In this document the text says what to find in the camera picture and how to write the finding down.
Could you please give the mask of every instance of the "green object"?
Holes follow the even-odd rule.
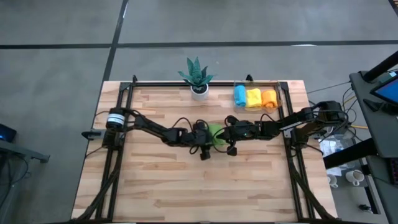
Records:
[[[200,91],[215,76],[206,74],[207,66],[202,71],[200,71],[200,63],[198,57],[196,57],[195,62],[192,62],[189,58],[187,58],[187,65],[189,75],[186,75],[181,71],[178,71],[178,73],[181,75],[181,77],[184,78],[183,80],[188,85],[192,86],[192,88],[196,91]]]
[[[220,131],[220,129],[222,129],[222,125],[220,124],[209,124],[209,132],[211,133],[211,136],[214,136],[214,134],[216,134],[216,132],[218,131],[217,135],[221,134],[223,131]],[[213,145],[215,146],[223,146],[225,145],[226,142],[222,139],[218,139],[218,138],[213,138]]]

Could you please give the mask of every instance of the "clear plastic container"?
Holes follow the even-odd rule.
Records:
[[[265,106],[257,106],[257,107],[242,107],[238,106],[234,101],[234,111],[237,113],[267,113],[271,114],[280,106],[282,106],[283,101],[282,97],[280,96],[280,85],[279,82],[256,82],[256,81],[234,81],[234,89],[238,85],[244,85],[246,91],[252,90],[255,88],[260,89],[261,93],[265,90],[275,90],[276,98],[277,98],[277,106],[272,108],[266,108]]]

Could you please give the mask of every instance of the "blue towel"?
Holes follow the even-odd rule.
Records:
[[[238,85],[234,89],[235,104],[238,106],[246,106],[246,89],[244,85]]]

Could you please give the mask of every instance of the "succulent plant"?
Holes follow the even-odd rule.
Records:
[[[202,71],[200,70],[198,57],[196,57],[195,62],[187,58],[187,65],[189,75],[181,71],[178,71],[178,73],[184,78],[183,80],[196,91],[200,91],[214,77],[214,75],[206,74],[207,66]]]

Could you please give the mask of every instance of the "monitor screen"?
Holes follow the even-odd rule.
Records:
[[[393,81],[381,86],[374,92],[382,98],[398,104],[398,79],[393,79]]]

